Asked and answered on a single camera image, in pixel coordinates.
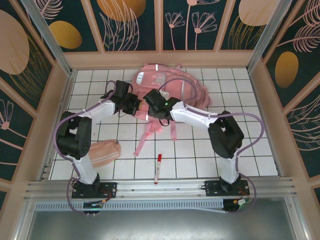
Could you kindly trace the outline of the pink school backpack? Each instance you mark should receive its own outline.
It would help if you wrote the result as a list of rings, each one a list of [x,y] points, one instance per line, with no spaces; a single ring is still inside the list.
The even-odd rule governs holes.
[[[204,110],[211,105],[208,89],[192,75],[181,70],[180,66],[169,68],[160,64],[145,64],[132,80],[133,94],[140,100],[152,89],[165,91],[169,97],[174,97],[184,101],[186,104]],[[144,133],[133,153],[139,156],[146,139],[156,132],[160,132],[164,127],[164,120],[148,116],[147,111],[137,111],[135,117],[148,121]]]

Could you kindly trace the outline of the peach striped pencil case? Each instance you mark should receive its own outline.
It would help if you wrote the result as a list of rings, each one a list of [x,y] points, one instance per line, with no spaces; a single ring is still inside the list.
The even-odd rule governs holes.
[[[121,156],[121,145],[116,139],[92,143],[88,156],[94,168],[110,164]]]

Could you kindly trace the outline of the red white marker pen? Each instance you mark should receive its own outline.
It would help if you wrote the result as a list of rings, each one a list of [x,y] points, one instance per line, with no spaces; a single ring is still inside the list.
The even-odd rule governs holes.
[[[154,175],[154,184],[155,185],[157,185],[159,182],[161,162],[162,162],[162,154],[159,154],[158,158],[157,158],[157,162],[156,162],[155,175]]]

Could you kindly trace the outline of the grey metal panel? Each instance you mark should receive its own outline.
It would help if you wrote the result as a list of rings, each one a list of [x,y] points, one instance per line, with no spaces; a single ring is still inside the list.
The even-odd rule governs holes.
[[[27,240],[297,240],[287,216],[201,210],[38,211]]]

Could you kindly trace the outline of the aluminium side rail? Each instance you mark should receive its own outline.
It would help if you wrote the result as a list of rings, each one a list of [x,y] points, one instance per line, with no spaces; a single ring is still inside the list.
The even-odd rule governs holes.
[[[40,134],[46,137],[43,140],[45,146],[40,155],[40,166],[36,180],[62,180],[73,172],[65,160],[59,157],[54,147],[54,131],[61,120],[61,115],[68,109],[77,71],[74,70],[66,78],[55,77],[54,82],[48,87],[44,94],[44,102],[41,104],[43,115],[40,123],[43,125]]]

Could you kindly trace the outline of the aluminium mounting rail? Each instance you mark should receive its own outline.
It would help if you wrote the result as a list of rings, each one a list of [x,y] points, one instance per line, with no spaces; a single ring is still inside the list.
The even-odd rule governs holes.
[[[297,194],[294,182],[289,177],[251,177],[258,198],[292,197]],[[205,179],[167,179],[154,184],[152,180],[116,180],[116,199],[158,200],[197,199],[206,197],[201,189]],[[65,200],[66,180],[29,182],[23,194],[25,199]]]

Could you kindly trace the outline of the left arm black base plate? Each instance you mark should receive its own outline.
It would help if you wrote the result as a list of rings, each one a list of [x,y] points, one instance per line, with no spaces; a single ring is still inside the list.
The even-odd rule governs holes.
[[[74,183],[71,197],[73,199],[112,199],[117,194],[116,182],[100,182],[94,184]]]

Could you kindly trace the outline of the aluminium frame post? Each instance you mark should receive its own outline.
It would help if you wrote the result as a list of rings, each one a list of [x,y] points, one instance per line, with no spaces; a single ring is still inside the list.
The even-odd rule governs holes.
[[[63,71],[70,76],[72,73],[72,68],[69,65],[62,49],[60,48],[59,44],[57,43],[55,37],[53,36],[47,22],[42,17],[41,12],[39,11],[38,7],[34,0],[21,0],[26,11],[29,13],[31,19],[33,20],[34,24],[36,25],[39,32],[42,34],[44,41],[47,43],[49,49],[55,56],[57,62],[60,64]]]
[[[279,28],[283,18],[287,14],[292,0],[279,0],[278,4],[272,13],[266,27],[264,28],[254,50],[246,66],[249,75],[255,69],[257,63],[262,57],[263,52],[267,48],[269,42],[274,36],[276,30]]]

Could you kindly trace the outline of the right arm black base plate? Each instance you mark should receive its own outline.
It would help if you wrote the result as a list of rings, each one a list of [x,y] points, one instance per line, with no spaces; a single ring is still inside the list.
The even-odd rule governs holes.
[[[250,189],[247,180],[238,180],[232,184],[224,180],[207,180],[203,188],[207,197],[241,197],[242,194],[250,195]]]

